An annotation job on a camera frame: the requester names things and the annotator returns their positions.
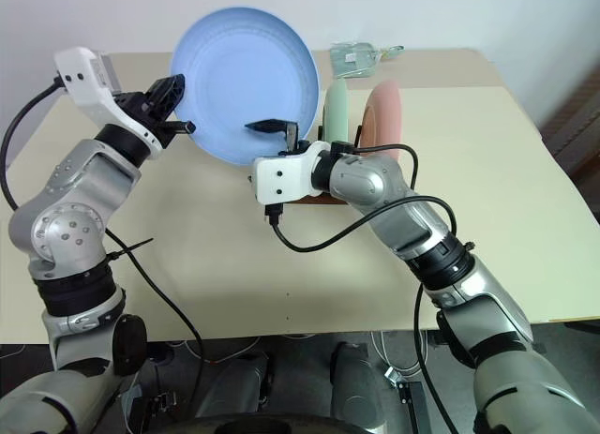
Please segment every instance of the white cable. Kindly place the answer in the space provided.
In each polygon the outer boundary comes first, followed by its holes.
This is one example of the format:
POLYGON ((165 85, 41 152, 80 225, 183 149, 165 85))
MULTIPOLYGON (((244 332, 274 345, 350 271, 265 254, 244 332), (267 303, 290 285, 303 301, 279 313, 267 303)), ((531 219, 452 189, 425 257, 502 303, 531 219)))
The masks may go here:
POLYGON ((137 371, 137 373, 135 375, 133 375, 133 380, 131 380, 131 384, 129 385, 129 388, 127 390, 127 401, 125 402, 125 405, 123 406, 123 419, 125 420, 125 427, 127 428, 127 432, 129 434, 133 434, 133 431, 131 431, 131 428, 129 427, 127 410, 129 409, 129 403, 131 402, 131 389, 133 389, 135 382, 138 380, 138 376, 140 375, 141 370, 142 369, 140 368, 137 371))
POLYGON ((316 334, 288 334, 288 335, 281 335, 281 336, 288 338, 290 340, 304 340, 305 338, 315 337, 316 334))
POLYGON ((26 346, 27 346, 27 344, 23 343, 23 345, 17 351, 10 352, 9 354, 5 354, 4 356, 0 356, 0 360, 6 359, 7 357, 10 357, 10 356, 16 356, 17 354, 21 354, 25 350, 26 346))
MULTIPOLYGON (((373 344, 373 348, 375 349, 375 352, 377 353, 377 355, 382 359, 382 361, 387 364, 389 367, 392 367, 393 369, 399 371, 405 378, 410 378, 411 376, 415 376, 418 373, 420 373, 421 371, 421 367, 419 366, 418 362, 414 363, 412 366, 410 367, 397 367, 394 364, 392 364, 389 361, 389 358, 387 356, 387 350, 385 349, 385 340, 383 337, 383 332, 381 332, 381 339, 382 339, 382 350, 383 352, 379 349, 377 342, 375 341, 375 335, 374 333, 371 331, 371 342, 373 344)), ((425 331, 425 333, 423 334, 423 339, 422 339, 422 354, 423 354, 423 360, 425 362, 427 362, 428 359, 428 333, 427 331, 425 331)))
MULTIPOLYGON (((257 343, 259 343, 259 341, 261 340, 260 337, 256 337, 254 339, 254 341, 252 343, 250 343, 247 347, 243 348, 242 350, 240 350, 239 352, 234 352, 232 354, 228 354, 227 356, 221 357, 220 359, 215 359, 215 360, 208 360, 208 359, 204 359, 204 363, 205 364, 212 364, 212 365, 216 365, 216 364, 221 364, 225 361, 229 361, 230 359, 233 359, 236 356, 239 356, 240 354, 244 354, 245 352, 247 352, 248 350, 250 350, 251 348, 253 348, 257 343)), ((201 359, 201 356, 199 356, 195 351, 193 351, 191 349, 191 347, 188 344, 188 341, 186 340, 185 342, 186 348, 189 351, 189 353, 194 356, 196 359, 201 359)))
POLYGON ((385 336, 384 336, 384 332, 380 331, 380 338, 382 340, 382 351, 383 351, 383 356, 385 357, 385 363, 390 366, 390 367, 394 367, 397 371, 401 372, 401 373, 412 373, 414 372, 416 369, 419 369, 419 361, 415 361, 414 364, 412 364, 409 367, 396 367, 396 366, 392 366, 392 362, 390 361, 390 358, 387 355, 387 349, 385 348, 385 336))

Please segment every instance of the black connector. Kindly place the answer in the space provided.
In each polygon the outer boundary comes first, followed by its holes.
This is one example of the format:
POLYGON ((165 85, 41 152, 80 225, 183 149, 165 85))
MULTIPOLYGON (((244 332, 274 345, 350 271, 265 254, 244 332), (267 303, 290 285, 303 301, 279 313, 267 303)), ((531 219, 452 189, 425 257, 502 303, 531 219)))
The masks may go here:
POLYGON ((329 154, 333 160, 338 160, 342 155, 352 155, 354 153, 354 145, 350 142, 331 142, 331 150, 329 154))
POLYGON ((134 249, 139 248, 142 245, 146 245, 147 243, 152 242, 153 240, 154 240, 154 237, 150 237, 149 239, 143 240, 137 244, 132 245, 131 247, 124 248, 121 251, 113 251, 113 252, 107 253, 106 257, 109 261, 116 261, 124 254, 130 253, 134 249))
POLYGON ((56 75, 54 77, 54 85, 56 87, 65 87, 65 82, 63 81, 63 78, 60 75, 56 75))
POLYGON ((275 204, 267 204, 264 207, 264 216, 269 217, 269 225, 277 226, 279 224, 279 218, 283 214, 283 203, 276 202, 275 204))

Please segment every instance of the white wall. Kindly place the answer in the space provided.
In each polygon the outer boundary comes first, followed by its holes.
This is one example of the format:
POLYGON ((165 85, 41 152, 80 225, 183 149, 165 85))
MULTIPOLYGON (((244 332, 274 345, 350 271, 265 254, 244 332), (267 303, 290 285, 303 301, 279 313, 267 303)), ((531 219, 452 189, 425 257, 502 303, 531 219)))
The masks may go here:
MULTIPOLYGON (((232 5, 274 12, 312 49, 352 39, 474 48, 538 126, 600 59, 600 0, 0 0, 0 132, 52 82, 53 52, 171 51, 194 21, 232 5)), ((42 114, 26 120, 21 140, 42 114)))

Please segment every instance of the pink plate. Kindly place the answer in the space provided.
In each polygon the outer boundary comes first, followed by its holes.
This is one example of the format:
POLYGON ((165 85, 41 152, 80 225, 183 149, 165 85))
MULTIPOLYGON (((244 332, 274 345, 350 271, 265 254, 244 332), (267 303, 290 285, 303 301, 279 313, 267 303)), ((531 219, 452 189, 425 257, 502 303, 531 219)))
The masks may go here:
MULTIPOLYGON (((395 81, 384 81, 368 96, 359 146, 400 143, 400 92, 395 81)), ((399 150, 383 153, 398 160, 399 150)))

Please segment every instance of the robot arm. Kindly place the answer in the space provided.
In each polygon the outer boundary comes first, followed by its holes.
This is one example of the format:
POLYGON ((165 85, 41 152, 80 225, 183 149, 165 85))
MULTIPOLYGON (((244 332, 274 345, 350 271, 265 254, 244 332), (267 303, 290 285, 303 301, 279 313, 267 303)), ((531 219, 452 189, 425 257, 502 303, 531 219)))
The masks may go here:
MULTIPOLYGON (((257 159, 252 184, 263 204, 328 192, 364 215, 416 195, 395 160, 356 156, 342 142, 257 159)), ((427 202, 395 206, 370 224, 440 309, 438 324, 452 353, 475 368, 476 432, 600 432, 558 370, 533 350, 532 329, 518 304, 427 202)))
POLYGON ((123 377, 143 364, 145 326, 124 314, 125 291, 113 280, 102 238, 142 163, 175 134, 194 129, 166 121, 183 96, 183 75, 158 80, 145 93, 120 93, 100 55, 76 48, 55 62, 73 102, 100 132, 76 145, 9 223, 46 307, 54 371, 0 400, 3 432, 90 432, 123 377))

